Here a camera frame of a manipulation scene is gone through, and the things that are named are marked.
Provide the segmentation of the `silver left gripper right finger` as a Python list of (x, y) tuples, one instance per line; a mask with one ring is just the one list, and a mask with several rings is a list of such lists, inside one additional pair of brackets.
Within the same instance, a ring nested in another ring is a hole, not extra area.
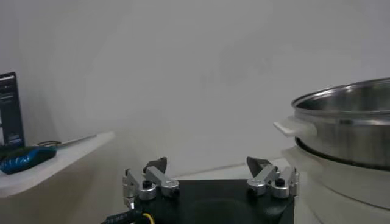
[(252, 174), (247, 180), (248, 190), (256, 197), (270, 193), (274, 198), (296, 197), (299, 194), (299, 177), (295, 167), (279, 169), (266, 159), (248, 156), (246, 163)]

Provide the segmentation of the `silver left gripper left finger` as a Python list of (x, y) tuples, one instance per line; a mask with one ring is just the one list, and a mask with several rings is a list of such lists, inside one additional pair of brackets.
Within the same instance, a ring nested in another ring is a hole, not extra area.
[(168, 177), (165, 172), (167, 157), (149, 161), (141, 173), (126, 169), (122, 177), (124, 204), (134, 209), (136, 201), (152, 201), (157, 193), (162, 197), (177, 198), (180, 195), (180, 183)]

